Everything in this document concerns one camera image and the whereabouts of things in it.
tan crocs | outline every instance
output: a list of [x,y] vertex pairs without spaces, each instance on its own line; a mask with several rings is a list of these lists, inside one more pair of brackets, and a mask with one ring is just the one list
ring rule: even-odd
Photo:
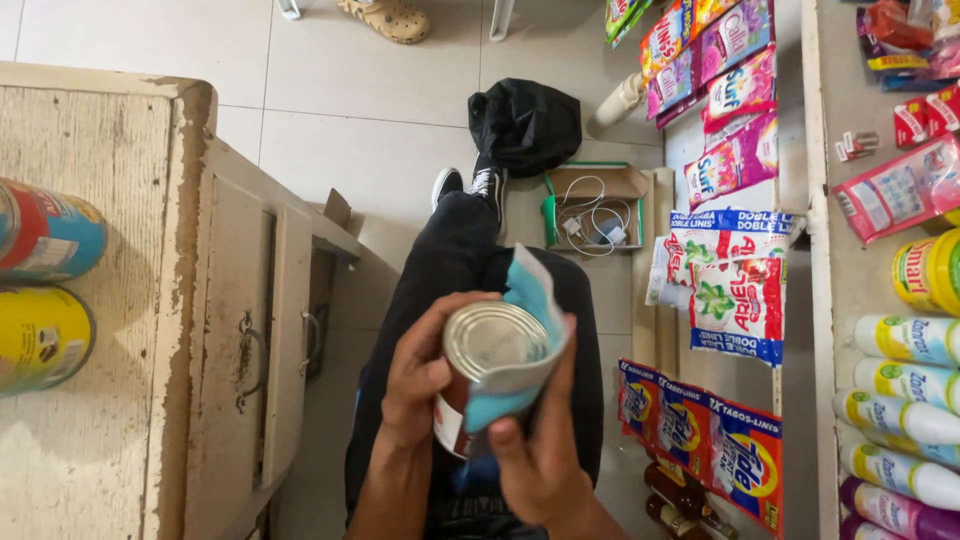
[[420,43],[430,32],[430,19],[403,0],[373,0],[370,4],[355,0],[337,0],[337,5],[369,24],[382,36],[397,43]]

yellow can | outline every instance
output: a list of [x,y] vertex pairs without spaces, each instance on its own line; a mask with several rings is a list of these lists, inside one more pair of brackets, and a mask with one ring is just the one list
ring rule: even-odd
[[901,247],[892,271],[894,290],[908,306],[960,317],[960,229]]
[[95,337],[89,308],[66,289],[0,285],[0,397],[70,379]]

black pants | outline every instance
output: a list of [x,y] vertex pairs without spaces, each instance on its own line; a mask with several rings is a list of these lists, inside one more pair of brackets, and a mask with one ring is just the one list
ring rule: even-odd
[[[345,465],[348,521],[370,465],[373,440],[382,420],[380,402],[387,389],[397,341],[438,298],[471,290],[505,292],[507,268],[513,261],[514,250],[497,246],[496,235],[493,210],[478,197],[454,192],[443,197],[414,242],[370,361],[360,376],[353,435]],[[570,407],[577,457],[581,468],[596,485],[603,445],[604,404],[590,283],[576,263],[543,250],[531,251],[553,276],[554,296],[560,308],[577,316],[577,359]],[[463,460],[434,441],[431,502],[464,495],[454,493],[450,481],[462,464]],[[496,497],[498,494],[499,488],[494,486],[492,492],[479,491],[472,495]]]

black sneaker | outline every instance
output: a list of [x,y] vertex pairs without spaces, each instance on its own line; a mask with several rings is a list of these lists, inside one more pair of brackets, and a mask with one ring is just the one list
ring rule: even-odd
[[496,212],[496,224],[503,233],[504,200],[506,196],[507,169],[486,165],[477,157],[473,165],[473,184],[466,192],[482,198]]
[[447,167],[440,171],[440,174],[437,175],[437,181],[433,184],[433,197],[430,199],[433,211],[437,211],[437,205],[440,203],[441,197],[451,191],[463,190],[464,177],[460,175],[460,171],[453,167]]

white shoelace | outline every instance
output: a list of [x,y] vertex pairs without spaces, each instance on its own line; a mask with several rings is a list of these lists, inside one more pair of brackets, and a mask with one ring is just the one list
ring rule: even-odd
[[487,195],[490,187],[490,169],[484,169],[473,178],[473,185],[467,190],[468,195]]

